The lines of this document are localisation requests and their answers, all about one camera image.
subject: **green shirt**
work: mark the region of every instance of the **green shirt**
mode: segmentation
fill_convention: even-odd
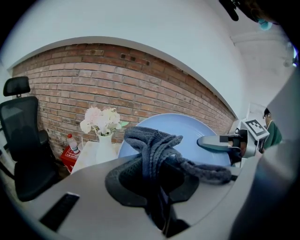
[[[270,123],[268,132],[270,133],[270,135],[267,137],[266,141],[264,142],[264,145],[263,145],[264,149],[267,149],[270,146],[279,144],[282,140],[281,133],[273,121]]]

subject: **plastic bottle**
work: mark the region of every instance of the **plastic bottle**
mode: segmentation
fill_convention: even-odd
[[[72,137],[72,134],[67,135],[67,142],[69,143],[70,148],[74,152],[75,155],[80,153],[76,140]]]

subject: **white table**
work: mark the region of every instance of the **white table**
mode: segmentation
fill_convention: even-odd
[[[107,160],[105,160],[105,159],[101,159],[101,162],[96,161],[96,152],[97,152],[98,144],[99,144],[99,142],[92,142],[92,141],[88,141],[85,144],[83,150],[81,151],[81,153],[73,167],[71,174],[75,173],[76,171],[78,171],[82,168],[107,162]],[[116,153],[118,154],[120,144],[113,143],[112,145],[115,148]]]

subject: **chair headrest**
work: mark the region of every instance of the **chair headrest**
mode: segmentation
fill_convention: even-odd
[[[19,95],[30,92],[28,77],[13,77],[6,81],[3,88],[4,96]]]

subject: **black hair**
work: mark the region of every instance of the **black hair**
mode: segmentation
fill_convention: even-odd
[[[268,115],[270,113],[270,111],[268,110],[268,108],[266,108],[266,110],[264,110],[264,116]]]

